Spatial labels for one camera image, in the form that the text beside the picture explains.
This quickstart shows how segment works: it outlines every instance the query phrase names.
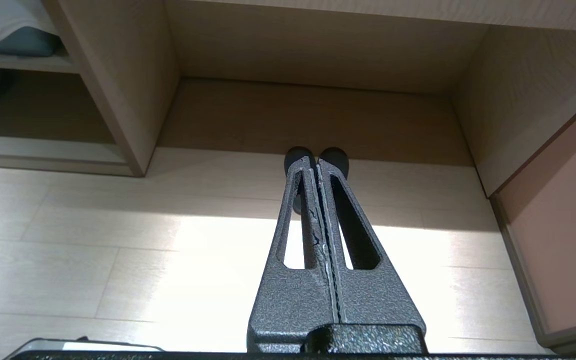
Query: gray fabric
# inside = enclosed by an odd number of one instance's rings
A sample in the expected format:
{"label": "gray fabric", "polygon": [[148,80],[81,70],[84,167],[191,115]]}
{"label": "gray fabric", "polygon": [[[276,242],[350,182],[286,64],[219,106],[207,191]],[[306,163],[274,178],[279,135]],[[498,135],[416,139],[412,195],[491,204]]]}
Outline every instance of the gray fabric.
{"label": "gray fabric", "polygon": [[59,36],[26,26],[0,41],[0,54],[50,57],[60,44]]}

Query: wooden floor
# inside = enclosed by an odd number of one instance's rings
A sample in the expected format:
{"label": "wooden floor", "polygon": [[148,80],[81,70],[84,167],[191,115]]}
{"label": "wooden floor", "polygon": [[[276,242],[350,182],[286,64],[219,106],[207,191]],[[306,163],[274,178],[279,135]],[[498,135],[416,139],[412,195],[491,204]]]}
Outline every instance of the wooden floor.
{"label": "wooden floor", "polygon": [[[0,169],[0,359],[83,335],[245,351],[282,160],[158,148],[146,178]],[[349,182],[431,352],[545,353],[473,167],[352,160]]]}

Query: folded towel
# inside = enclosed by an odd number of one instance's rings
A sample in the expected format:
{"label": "folded towel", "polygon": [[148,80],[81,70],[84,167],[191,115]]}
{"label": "folded towel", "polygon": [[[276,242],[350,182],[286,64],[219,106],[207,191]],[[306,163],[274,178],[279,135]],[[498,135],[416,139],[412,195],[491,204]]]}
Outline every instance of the folded towel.
{"label": "folded towel", "polygon": [[41,0],[0,0],[0,41],[24,27],[59,35]]}

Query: gray textured metal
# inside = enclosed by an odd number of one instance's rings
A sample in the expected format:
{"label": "gray textured metal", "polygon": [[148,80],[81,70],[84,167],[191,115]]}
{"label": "gray textured metal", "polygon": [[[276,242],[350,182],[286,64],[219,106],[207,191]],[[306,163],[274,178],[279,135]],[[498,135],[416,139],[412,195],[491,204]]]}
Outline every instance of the gray textured metal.
{"label": "gray textured metal", "polygon": [[304,352],[313,354],[427,354],[420,328],[414,325],[333,323],[308,334]]}
{"label": "gray textured metal", "polygon": [[11,360],[576,360],[557,355],[26,351]]}
{"label": "gray textured metal", "polygon": [[[284,263],[295,196],[301,196],[306,269]],[[345,265],[339,225],[354,269]],[[343,174],[326,161],[293,162],[247,330],[247,350],[299,353],[328,324],[426,325]]]}

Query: black rubber tip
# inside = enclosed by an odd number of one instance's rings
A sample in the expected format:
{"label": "black rubber tip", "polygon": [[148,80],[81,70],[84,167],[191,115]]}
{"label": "black rubber tip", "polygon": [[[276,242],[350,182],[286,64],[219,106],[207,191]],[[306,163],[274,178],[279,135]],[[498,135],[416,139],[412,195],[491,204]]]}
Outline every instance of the black rubber tip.
{"label": "black rubber tip", "polygon": [[303,157],[309,157],[310,166],[313,168],[315,167],[315,155],[313,155],[313,152],[304,146],[295,146],[290,148],[290,150],[286,152],[286,156],[283,158],[284,173],[288,175],[288,168],[290,168],[294,162]]}
{"label": "black rubber tip", "polygon": [[319,159],[323,159],[327,163],[336,166],[337,169],[341,171],[344,178],[348,178],[348,172],[350,171],[350,163],[348,162],[348,155],[346,152],[338,147],[329,147],[323,150]]}

